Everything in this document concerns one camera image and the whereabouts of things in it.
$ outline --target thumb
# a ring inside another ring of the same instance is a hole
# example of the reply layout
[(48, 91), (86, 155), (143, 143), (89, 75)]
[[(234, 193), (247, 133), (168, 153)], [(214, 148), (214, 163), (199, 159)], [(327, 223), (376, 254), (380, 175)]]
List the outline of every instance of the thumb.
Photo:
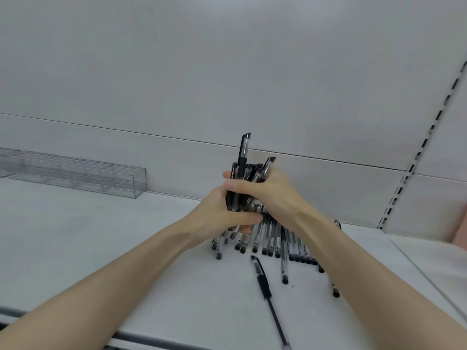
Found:
[(229, 227), (232, 226), (248, 226), (260, 223), (262, 216), (255, 212), (227, 212), (227, 221)]
[(252, 183), (243, 179), (227, 179), (224, 187), (235, 193), (248, 194), (261, 200), (264, 190), (263, 183)]

